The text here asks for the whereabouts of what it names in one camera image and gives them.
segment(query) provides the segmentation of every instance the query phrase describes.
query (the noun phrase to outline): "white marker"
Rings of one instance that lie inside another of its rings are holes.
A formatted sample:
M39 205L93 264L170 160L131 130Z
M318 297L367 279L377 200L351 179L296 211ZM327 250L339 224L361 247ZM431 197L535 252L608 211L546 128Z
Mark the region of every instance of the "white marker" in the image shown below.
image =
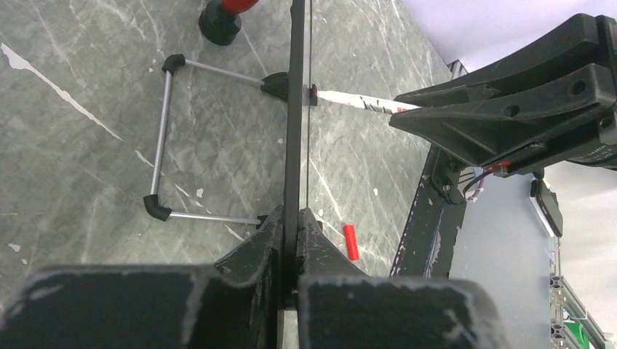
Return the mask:
M377 97L353 95L351 93L338 91L317 91L317 97L330 102L385 114L395 114L421 108L413 104L383 100Z

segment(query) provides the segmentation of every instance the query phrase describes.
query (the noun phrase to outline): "black 3d-printed part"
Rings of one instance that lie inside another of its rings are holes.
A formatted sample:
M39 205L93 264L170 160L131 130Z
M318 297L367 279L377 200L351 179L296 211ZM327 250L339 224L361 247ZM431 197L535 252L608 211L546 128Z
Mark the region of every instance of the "black 3d-printed part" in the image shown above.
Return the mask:
M274 73L263 78L261 92L271 95L274 98L289 102L289 76L287 72Z
M172 209L169 207L161 206L159 203L159 196L151 194L143 197L143 204L146 206L146 211L154 218L162 220L163 222L170 217Z
M165 73L170 72L172 75L180 68L186 64L186 60L184 59L184 55L179 53L176 55L169 56L165 63L163 63L163 68L161 68Z
M219 46L228 46L242 28L238 15L223 7L221 0L212 0L199 16L199 30L206 39Z
M283 102L289 102L289 74L286 72L274 73L261 81L263 81L263 85L260 87L261 92ZM315 84L308 91L308 101L311 106L317 107L317 86Z

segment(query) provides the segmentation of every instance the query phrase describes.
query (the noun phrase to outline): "screw hole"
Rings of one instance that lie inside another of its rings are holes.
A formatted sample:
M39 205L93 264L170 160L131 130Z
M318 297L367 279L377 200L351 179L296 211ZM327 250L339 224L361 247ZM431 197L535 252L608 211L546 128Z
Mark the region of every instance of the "screw hole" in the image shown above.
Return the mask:
M602 120L600 120L600 128L606 129L611 124L613 124L613 120L611 118L603 118Z
M520 112L520 107L518 105L510 105L503 109L503 115L509 118L514 118Z
M585 88L587 87L587 85L585 84L585 81L577 81L574 83L574 85L572 85L572 88L570 89L570 93L572 93L572 95L579 95L581 93L583 93L583 91L585 90Z

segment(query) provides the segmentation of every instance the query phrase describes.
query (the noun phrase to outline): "red and black object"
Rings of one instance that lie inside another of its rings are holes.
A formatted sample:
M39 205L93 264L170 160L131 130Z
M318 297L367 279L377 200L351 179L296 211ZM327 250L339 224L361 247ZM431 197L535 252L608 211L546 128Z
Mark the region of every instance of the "red and black object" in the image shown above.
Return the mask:
M212 43L227 46L236 38L242 21L240 14L259 0L212 0L199 16L199 30Z

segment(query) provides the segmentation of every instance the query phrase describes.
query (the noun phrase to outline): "black plastic corner connector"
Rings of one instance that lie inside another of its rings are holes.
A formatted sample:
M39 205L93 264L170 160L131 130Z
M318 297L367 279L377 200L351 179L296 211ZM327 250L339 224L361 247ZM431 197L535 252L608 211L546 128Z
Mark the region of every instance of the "black plastic corner connector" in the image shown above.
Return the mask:
M185 64L186 64L186 60L184 58L184 55L181 53L178 53L176 55L169 56L165 60L165 63L163 63L163 68L161 69L165 73L169 71L173 75L180 67L183 67Z
M146 206L146 211L154 218L162 220L163 222L170 217L172 209L169 207L161 206L159 203L159 196L156 194L143 197L143 204Z
M289 102L289 75L287 72L274 73L263 78L261 81L263 81L263 85L260 87L261 92L283 102ZM317 107L317 86L313 84L308 90L309 104Z
M289 77L286 71L266 76L261 81L263 81L260 87L261 92L283 102L289 102Z

